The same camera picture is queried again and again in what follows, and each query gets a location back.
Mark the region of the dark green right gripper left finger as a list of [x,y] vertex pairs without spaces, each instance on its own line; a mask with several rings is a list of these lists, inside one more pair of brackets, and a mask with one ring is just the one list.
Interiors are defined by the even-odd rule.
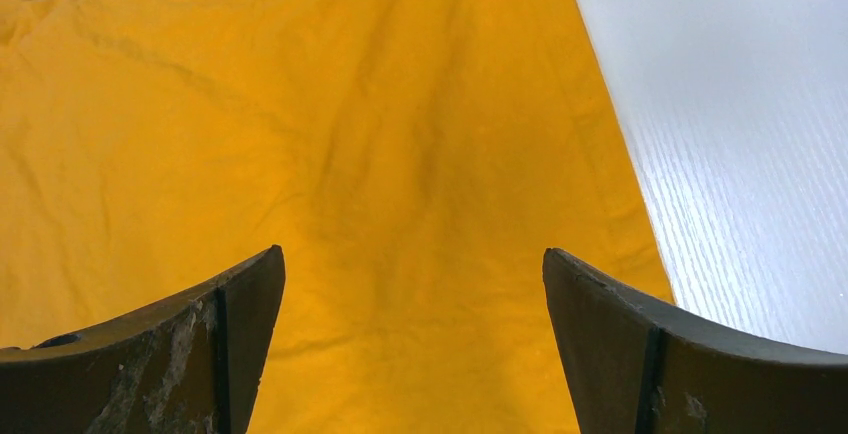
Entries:
[[172,296],[1,352],[5,433],[243,433],[285,285],[272,246]]

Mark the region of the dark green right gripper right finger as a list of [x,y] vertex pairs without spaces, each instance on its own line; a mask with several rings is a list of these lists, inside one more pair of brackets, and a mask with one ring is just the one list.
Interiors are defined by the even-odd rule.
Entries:
[[843,433],[847,358],[748,334],[561,249],[548,312],[584,433]]

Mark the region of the yellow t shirt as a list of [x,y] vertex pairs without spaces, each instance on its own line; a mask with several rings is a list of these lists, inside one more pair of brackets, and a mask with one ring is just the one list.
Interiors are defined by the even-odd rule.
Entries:
[[281,246],[254,433],[574,433],[541,279],[668,298],[575,0],[1,0],[1,342]]

